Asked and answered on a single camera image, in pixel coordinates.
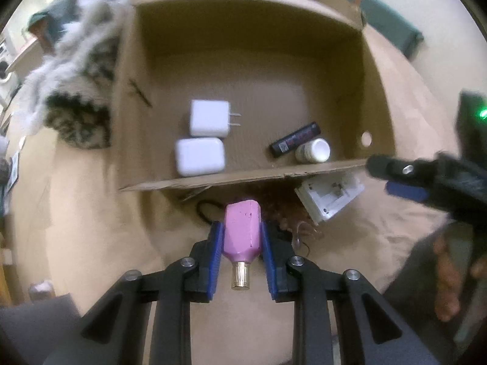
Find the right hand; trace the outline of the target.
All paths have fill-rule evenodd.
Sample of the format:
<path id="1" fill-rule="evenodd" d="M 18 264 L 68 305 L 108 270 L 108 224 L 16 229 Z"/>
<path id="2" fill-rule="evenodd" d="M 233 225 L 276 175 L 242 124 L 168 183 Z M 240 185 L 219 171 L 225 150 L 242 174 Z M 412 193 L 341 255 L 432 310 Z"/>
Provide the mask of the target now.
<path id="1" fill-rule="evenodd" d="M 443 235 L 438 236 L 433 242 L 433 252 L 437 256 L 437 295 L 434 310 L 440 321 L 448 322 L 461 309 L 463 279 L 451 259 Z"/>

